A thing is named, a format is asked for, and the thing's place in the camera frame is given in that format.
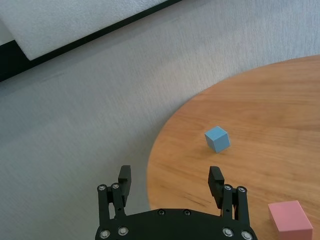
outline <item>white foam panel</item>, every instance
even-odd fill
[[[165,0],[0,0],[0,18],[29,60]]]

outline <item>round wooden table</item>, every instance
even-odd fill
[[[220,126],[231,146],[208,147]],[[298,200],[320,239],[320,56],[288,60],[228,78],[184,104],[159,133],[147,168],[150,207],[218,215],[210,166],[248,189],[251,227],[275,240],[268,204]]]

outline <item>wooden block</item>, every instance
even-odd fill
[[[228,133],[219,126],[210,129],[204,136],[209,147],[216,153],[220,153],[230,146]]]
[[[280,240],[312,240],[313,227],[298,201],[271,203],[269,216]]]

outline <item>blue cube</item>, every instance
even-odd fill
[[[212,128],[204,135],[209,147],[216,153],[220,153],[230,146],[228,133],[219,126]]]

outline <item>wood grain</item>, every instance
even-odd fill
[[[231,147],[216,154],[204,133],[221,126]],[[182,106],[159,133],[148,163],[150,207],[219,214],[209,166],[248,188],[251,226],[274,240],[268,204],[298,200],[320,239],[320,56],[259,67],[226,79]]]

